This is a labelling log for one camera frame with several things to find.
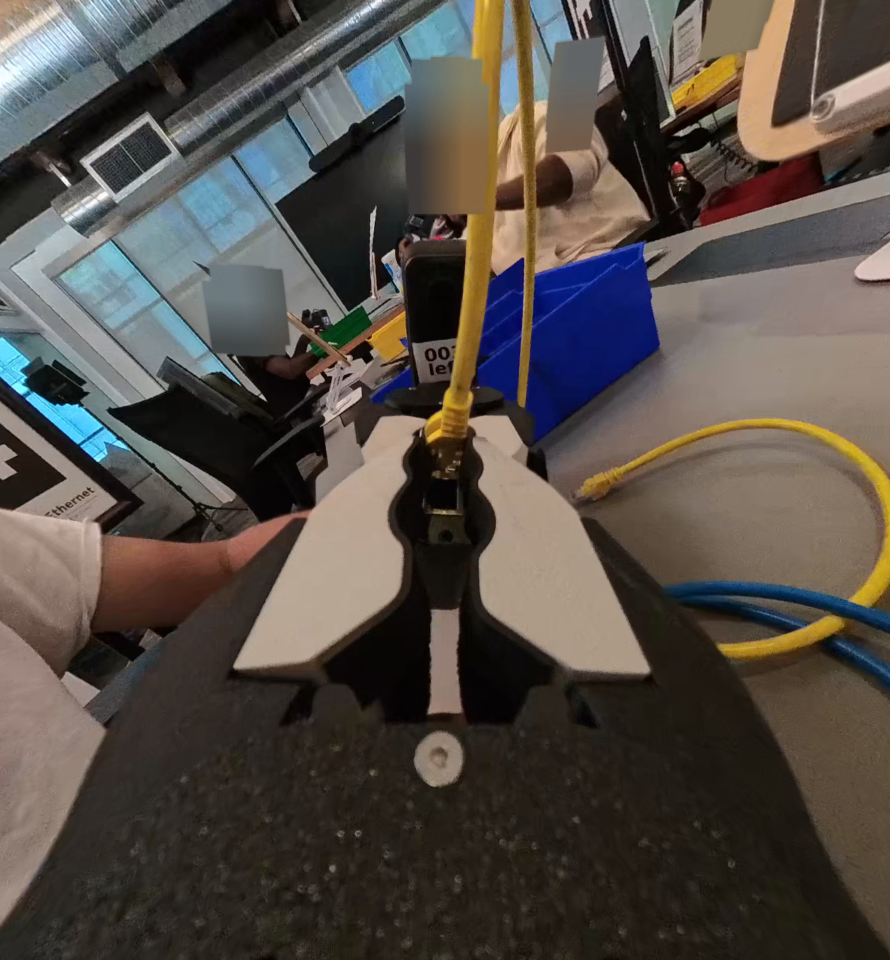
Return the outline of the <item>person's left forearm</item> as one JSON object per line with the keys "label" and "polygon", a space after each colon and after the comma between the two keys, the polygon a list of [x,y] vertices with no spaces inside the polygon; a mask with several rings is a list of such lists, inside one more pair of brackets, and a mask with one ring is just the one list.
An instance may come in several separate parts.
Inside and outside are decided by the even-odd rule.
{"label": "person's left forearm", "polygon": [[284,515],[214,542],[105,537],[92,630],[181,625],[279,534],[309,517],[308,510]]}

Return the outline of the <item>black panel with metal corner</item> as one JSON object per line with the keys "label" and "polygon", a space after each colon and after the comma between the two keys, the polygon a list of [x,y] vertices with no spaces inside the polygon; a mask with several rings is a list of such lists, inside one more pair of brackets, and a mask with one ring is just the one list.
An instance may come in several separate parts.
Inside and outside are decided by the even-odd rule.
{"label": "black panel with metal corner", "polygon": [[824,136],[890,118],[890,1],[795,2],[772,126]]}

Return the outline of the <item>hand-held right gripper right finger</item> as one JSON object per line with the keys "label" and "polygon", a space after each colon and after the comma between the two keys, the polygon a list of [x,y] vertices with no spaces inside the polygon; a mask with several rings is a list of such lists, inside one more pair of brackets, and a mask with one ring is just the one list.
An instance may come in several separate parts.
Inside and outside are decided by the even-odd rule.
{"label": "hand-held right gripper right finger", "polygon": [[482,606],[565,676],[602,682],[651,670],[579,514],[524,465],[505,416],[472,420],[477,488],[495,516],[478,560]]}

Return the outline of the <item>green bin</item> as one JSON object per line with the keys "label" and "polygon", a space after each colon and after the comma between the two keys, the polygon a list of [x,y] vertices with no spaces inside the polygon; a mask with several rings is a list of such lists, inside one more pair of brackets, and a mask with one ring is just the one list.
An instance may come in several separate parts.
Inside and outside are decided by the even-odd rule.
{"label": "green bin", "polygon": [[336,321],[331,321],[324,309],[310,311],[303,323],[332,349],[342,353],[345,347],[371,327],[372,318],[365,306],[360,305]]}

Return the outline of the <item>blue plastic bin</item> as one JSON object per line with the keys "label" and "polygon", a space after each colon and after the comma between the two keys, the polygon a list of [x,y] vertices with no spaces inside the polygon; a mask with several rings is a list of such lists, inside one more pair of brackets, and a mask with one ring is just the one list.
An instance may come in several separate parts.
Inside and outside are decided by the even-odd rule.
{"label": "blue plastic bin", "polygon": [[[512,313],[516,324],[519,306],[523,309],[523,260],[491,280],[483,329],[505,319],[511,326]],[[476,361],[478,386],[506,388],[504,395],[515,387],[516,402],[521,345],[509,343],[498,359]],[[659,345],[643,244],[538,272],[525,403],[516,402],[534,416],[535,441],[655,354]],[[362,446],[374,429],[374,398],[380,403],[396,380],[396,386],[410,383],[408,367],[377,390],[370,409],[356,417]]]}

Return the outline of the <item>black video bar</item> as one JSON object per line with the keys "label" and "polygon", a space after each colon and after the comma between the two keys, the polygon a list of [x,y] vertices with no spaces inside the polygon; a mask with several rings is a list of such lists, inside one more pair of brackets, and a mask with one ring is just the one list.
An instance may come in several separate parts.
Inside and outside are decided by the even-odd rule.
{"label": "black video bar", "polygon": [[311,173],[314,176],[322,174],[361,150],[385,128],[396,122],[402,116],[404,108],[404,97],[398,95],[363,120],[354,122],[339,138],[310,159]]}

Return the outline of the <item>small yellow bin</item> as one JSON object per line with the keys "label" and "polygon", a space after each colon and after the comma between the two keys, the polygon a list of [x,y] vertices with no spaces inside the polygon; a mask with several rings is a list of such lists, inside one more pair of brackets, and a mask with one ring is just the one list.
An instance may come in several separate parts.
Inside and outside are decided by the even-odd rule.
{"label": "small yellow bin", "polygon": [[675,111],[682,113],[724,90],[728,84],[740,77],[745,59],[744,53],[718,57],[692,78],[683,81],[671,93]]}
{"label": "small yellow bin", "polygon": [[368,343],[383,363],[391,363],[406,354],[406,336],[406,317],[404,310],[402,310],[396,316],[390,318],[380,329],[377,329],[368,338]]}

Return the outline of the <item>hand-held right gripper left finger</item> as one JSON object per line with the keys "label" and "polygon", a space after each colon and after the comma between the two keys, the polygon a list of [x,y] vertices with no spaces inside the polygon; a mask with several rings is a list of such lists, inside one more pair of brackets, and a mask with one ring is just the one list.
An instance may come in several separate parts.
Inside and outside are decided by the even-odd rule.
{"label": "hand-held right gripper left finger", "polygon": [[378,419],[355,468],[308,516],[237,654],[236,674],[337,679],[355,642],[400,606],[410,560],[392,512],[423,424],[414,415]]}

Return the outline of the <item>black studio light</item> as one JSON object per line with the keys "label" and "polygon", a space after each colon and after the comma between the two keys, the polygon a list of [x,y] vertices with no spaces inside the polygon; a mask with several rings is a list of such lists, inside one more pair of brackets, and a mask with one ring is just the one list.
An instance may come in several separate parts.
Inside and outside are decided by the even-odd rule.
{"label": "black studio light", "polygon": [[31,393],[55,406],[80,406],[90,394],[86,380],[59,361],[45,363],[37,357],[21,373]]}

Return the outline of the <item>framed black white poster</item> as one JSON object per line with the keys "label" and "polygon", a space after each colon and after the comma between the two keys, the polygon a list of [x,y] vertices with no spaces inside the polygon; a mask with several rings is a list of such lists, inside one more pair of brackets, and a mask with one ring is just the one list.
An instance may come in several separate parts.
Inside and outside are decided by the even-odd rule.
{"label": "framed black white poster", "polygon": [[0,377],[0,509],[115,530],[142,499]]}

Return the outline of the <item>silver air duct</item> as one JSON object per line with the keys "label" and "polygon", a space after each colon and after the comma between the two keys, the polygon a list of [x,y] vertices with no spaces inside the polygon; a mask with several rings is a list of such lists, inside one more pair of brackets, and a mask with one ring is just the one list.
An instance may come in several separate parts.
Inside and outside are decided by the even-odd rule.
{"label": "silver air duct", "polygon": [[55,198],[52,208],[85,237],[137,219],[281,119],[303,90],[336,68],[362,61],[442,5],[332,2],[165,119],[165,134],[180,159],[120,200],[90,174]]}
{"label": "silver air duct", "polygon": [[50,129],[224,6],[222,1],[0,2],[0,127]]}

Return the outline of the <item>red bag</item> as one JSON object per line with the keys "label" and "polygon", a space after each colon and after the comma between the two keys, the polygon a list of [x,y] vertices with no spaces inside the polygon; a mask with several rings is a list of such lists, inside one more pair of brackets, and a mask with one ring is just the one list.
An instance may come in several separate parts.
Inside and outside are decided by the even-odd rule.
{"label": "red bag", "polygon": [[819,193],[824,176],[819,154],[809,153],[785,161],[769,171],[723,186],[708,198],[698,222],[710,226]]}

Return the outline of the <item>large black wall screen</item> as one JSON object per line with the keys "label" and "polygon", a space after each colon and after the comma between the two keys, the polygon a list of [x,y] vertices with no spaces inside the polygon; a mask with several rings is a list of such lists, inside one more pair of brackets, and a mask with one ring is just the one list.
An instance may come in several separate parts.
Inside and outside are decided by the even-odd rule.
{"label": "large black wall screen", "polygon": [[368,136],[348,130],[314,160],[318,171],[275,206],[342,306],[355,308],[371,296],[368,253],[393,252],[410,214],[404,111]]}

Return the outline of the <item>white ceiling vent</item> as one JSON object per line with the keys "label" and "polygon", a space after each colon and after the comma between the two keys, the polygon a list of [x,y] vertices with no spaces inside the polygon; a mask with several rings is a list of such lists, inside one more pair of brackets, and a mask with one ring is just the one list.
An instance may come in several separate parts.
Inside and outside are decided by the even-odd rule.
{"label": "white ceiling vent", "polygon": [[119,202],[181,158],[161,124],[146,112],[86,153],[81,164]]}

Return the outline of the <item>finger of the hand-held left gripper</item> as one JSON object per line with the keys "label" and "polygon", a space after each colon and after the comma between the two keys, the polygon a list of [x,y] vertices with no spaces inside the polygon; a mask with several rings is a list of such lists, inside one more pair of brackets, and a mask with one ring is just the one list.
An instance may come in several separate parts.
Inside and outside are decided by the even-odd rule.
{"label": "finger of the hand-held left gripper", "polygon": [[356,424],[332,420],[324,427],[326,465],[317,475],[317,502],[338,487],[348,476],[364,465],[362,445],[357,437]]}
{"label": "finger of the hand-held left gripper", "polygon": [[518,438],[524,445],[524,465],[543,481],[548,482],[547,457],[535,443],[535,420],[533,414],[519,405],[504,405],[501,413],[510,421]]}

